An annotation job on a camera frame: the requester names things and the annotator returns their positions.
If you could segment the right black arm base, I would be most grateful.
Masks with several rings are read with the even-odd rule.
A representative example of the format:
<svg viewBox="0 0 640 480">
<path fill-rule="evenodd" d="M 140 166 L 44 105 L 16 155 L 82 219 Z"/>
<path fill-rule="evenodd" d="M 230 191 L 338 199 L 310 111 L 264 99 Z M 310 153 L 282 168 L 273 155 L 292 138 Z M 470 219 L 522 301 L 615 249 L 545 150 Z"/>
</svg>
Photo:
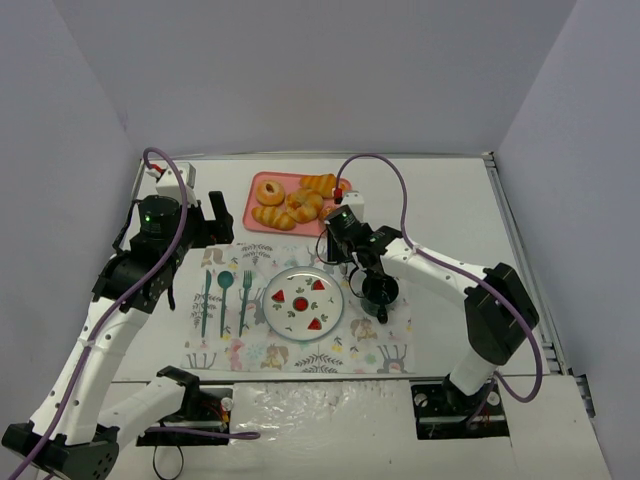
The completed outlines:
<svg viewBox="0 0 640 480">
<path fill-rule="evenodd" d="M 471 397 L 439 382 L 413 383 L 411 399 L 418 440 L 464 440 L 510 436 L 495 382 Z"/>
</svg>

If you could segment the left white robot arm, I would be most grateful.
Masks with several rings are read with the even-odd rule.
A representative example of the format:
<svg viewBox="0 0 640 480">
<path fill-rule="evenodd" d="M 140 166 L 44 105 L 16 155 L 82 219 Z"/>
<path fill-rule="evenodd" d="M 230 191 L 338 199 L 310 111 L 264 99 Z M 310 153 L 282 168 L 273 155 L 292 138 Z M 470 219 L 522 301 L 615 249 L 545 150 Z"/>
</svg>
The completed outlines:
<svg viewBox="0 0 640 480">
<path fill-rule="evenodd" d="M 106 411 L 103 401 L 122 359 L 163 296 L 173 295 L 178 268 L 191 249 L 233 241 L 233 218 L 219 191 L 200 201 L 150 195 L 132 203 L 140 230 L 106 263 L 92 289 L 85 324 L 48 396 L 26 423 L 9 425 L 3 447 L 61 479 L 105 479 L 119 451 L 161 418 L 194 410 L 199 379 L 166 367 L 158 381 Z"/>
</svg>

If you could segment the small glazed oval bun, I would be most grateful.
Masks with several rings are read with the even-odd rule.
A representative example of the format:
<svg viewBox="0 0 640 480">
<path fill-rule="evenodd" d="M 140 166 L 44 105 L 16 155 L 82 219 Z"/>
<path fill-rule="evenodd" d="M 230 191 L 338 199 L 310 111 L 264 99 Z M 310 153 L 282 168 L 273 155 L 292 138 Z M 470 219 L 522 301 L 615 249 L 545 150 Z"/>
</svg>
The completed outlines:
<svg viewBox="0 0 640 480">
<path fill-rule="evenodd" d="M 325 223 L 327 217 L 336 210 L 335 205 L 328 205 L 324 207 L 318 214 L 318 219 L 320 222 Z"/>
</svg>

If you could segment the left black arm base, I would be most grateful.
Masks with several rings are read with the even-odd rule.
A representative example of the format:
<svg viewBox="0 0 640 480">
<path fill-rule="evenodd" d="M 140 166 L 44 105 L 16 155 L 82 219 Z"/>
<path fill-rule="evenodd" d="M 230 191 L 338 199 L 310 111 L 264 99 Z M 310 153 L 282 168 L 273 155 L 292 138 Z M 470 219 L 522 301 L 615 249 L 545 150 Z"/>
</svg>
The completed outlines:
<svg viewBox="0 0 640 480">
<path fill-rule="evenodd" d="M 223 405 L 232 405 L 233 390 L 221 386 L 204 388 L 189 411 L 165 416 L 155 427 L 186 428 L 214 433 L 230 433 L 231 414 Z M 213 438 L 177 432 L 148 433 L 136 439 L 136 447 L 196 447 L 227 446 L 229 439 Z"/>
</svg>

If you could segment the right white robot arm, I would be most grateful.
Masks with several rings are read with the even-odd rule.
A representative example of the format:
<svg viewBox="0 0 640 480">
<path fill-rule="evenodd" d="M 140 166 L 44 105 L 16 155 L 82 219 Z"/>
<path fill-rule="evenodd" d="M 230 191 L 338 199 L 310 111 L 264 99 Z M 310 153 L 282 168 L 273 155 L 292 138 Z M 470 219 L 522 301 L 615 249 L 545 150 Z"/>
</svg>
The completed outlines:
<svg viewBox="0 0 640 480">
<path fill-rule="evenodd" d="M 329 258 L 350 259 L 365 272 L 362 293 L 369 302 L 389 299 L 390 283 L 402 280 L 462 308 L 469 351 L 443 381 L 452 407 L 477 404 L 489 380 L 502 383 L 521 403 L 536 398 L 543 379 L 542 353 L 533 335 L 539 315 L 514 268 L 504 263 L 493 268 L 460 263 L 433 253 L 411 242 L 400 230 L 388 226 L 373 230 L 347 205 L 329 213 L 325 225 L 333 242 Z M 528 394 L 519 395 L 498 369 L 524 342 L 532 349 L 535 380 Z"/>
</svg>

